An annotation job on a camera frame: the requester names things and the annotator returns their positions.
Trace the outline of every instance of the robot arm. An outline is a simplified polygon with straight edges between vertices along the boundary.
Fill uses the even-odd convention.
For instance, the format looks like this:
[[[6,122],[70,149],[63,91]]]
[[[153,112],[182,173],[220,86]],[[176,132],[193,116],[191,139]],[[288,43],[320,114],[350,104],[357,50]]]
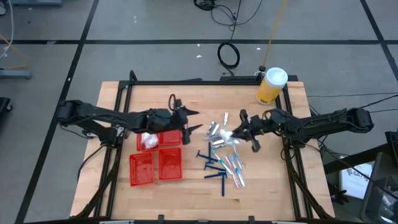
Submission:
[[[262,118],[258,115],[249,118],[246,110],[241,110],[239,116],[242,123],[233,130],[231,137],[252,141],[253,152],[261,148],[256,140],[260,134],[274,133],[290,140],[293,146],[304,147],[311,138],[342,131],[367,133],[373,128],[369,112],[362,108],[343,109],[308,118],[296,118],[280,109],[265,111]]]
[[[108,146],[114,145],[116,137],[123,129],[134,133],[149,134],[181,130],[182,142],[188,144],[191,132],[199,128],[201,124],[186,128],[187,116],[198,114],[198,112],[187,109],[182,105],[180,99],[175,98],[175,95],[171,95],[169,98],[169,108],[172,112],[168,109],[149,109],[141,112],[120,113],[80,100],[68,100],[58,104],[56,115],[58,123],[62,126],[77,125],[86,132],[97,135],[99,140]],[[105,128],[95,120],[111,123],[117,127]]]

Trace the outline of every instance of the floor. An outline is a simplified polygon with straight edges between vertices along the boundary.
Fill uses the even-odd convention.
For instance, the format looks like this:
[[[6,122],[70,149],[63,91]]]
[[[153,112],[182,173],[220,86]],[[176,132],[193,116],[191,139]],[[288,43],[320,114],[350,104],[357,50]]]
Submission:
[[[217,3],[233,11],[238,8],[238,1]],[[258,4],[259,0],[243,0],[238,20],[248,19]],[[264,0],[257,15],[236,28],[241,63],[235,74],[257,71],[281,5],[282,1]],[[288,0],[268,67],[298,75],[310,104],[320,113],[391,96],[319,97],[398,91],[397,7],[396,0]],[[215,17],[228,22],[221,11]],[[95,104],[101,82],[126,79],[131,69],[139,80],[218,80],[226,71],[216,51],[231,32],[192,1],[68,0],[63,7],[16,6],[14,20],[15,47],[29,57],[34,77],[0,80],[0,96],[11,98],[14,105],[0,132],[0,223],[15,222],[39,154],[48,148],[49,140],[25,222],[69,215],[86,141],[58,128],[53,138],[51,131],[47,135],[59,99]],[[0,17],[0,34],[8,39],[10,23],[9,13]],[[227,63],[234,62],[231,53],[227,48],[221,51]],[[9,51],[0,67],[23,63]],[[397,105],[398,98],[393,98],[368,109]],[[334,134],[326,144],[345,154],[383,144],[384,132],[398,127],[397,113],[373,113],[375,127],[370,133]]]

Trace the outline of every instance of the white object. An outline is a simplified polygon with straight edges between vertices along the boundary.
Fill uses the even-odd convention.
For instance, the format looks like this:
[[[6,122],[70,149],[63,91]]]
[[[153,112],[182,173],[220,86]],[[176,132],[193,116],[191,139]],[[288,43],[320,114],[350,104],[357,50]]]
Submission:
[[[228,162],[229,168],[232,169],[232,165],[231,165],[231,163],[229,162],[228,156],[225,156],[225,160]],[[241,188],[241,184],[239,183],[239,181],[238,181],[237,178],[235,177],[234,172],[232,172],[232,178],[234,179],[234,183],[235,183],[236,188],[237,188],[237,189],[238,189],[238,188]]]
[[[225,114],[224,114],[224,127],[226,126],[227,122],[228,122],[228,112],[225,112]]]
[[[146,149],[152,149],[157,146],[159,139],[156,134],[143,133],[141,135],[141,144],[145,144]]]
[[[274,88],[283,88],[287,83],[287,73],[281,68],[270,68],[266,72],[266,82],[269,86]]]
[[[372,174],[371,164],[361,164],[355,166],[355,169],[361,171],[368,177]],[[357,173],[354,169],[349,168],[341,170],[340,173],[340,190],[346,190],[345,195],[363,199],[365,196],[366,188],[368,187],[369,180]]]
[[[239,139],[237,138],[232,138],[232,131],[225,131],[224,129],[220,130],[220,136],[224,140],[224,143],[233,146],[235,144],[239,144]]]
[[[218,128],[220,127],[219,124],[216,124],[216,127],[213,129],[213,131],[211,132],[211,135],[214,135],[217,133]]]
[[[216,145],[219,145],[219,144],[223,144],[224,143],[224,140],[218,140],[218,141],[215,141],[215,142],[213,142],[213,143],[211,143],[211,145],[212,146],[216,146]]]

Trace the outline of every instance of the red basket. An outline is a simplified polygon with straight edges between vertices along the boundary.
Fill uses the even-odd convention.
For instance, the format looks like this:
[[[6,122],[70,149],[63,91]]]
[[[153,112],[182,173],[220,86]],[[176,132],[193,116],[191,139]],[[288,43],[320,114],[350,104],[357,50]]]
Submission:
[[[130,155],[130,185],[152,184],[155,182],[154,157],[152,152]]]
[[[159,180],[182,179],[181,148],[159,149]]]
[[[141,144],[141,135],[137,135],[137,151],[154,151],[161,149],[162,146],[179,146],[182,144],[182,132],[180,130],[166,131],[157,134],[159,143],[152,149],[146,149],[144,144]]]

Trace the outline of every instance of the yellow bottle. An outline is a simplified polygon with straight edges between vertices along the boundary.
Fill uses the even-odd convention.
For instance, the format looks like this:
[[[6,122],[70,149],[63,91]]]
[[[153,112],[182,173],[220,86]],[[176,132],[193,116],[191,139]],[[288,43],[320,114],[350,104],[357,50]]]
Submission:
[[[257,101],[264,105],[272,103],[286,85],[287,79],[285,70],[277,67],[268,69],[256,94]]]

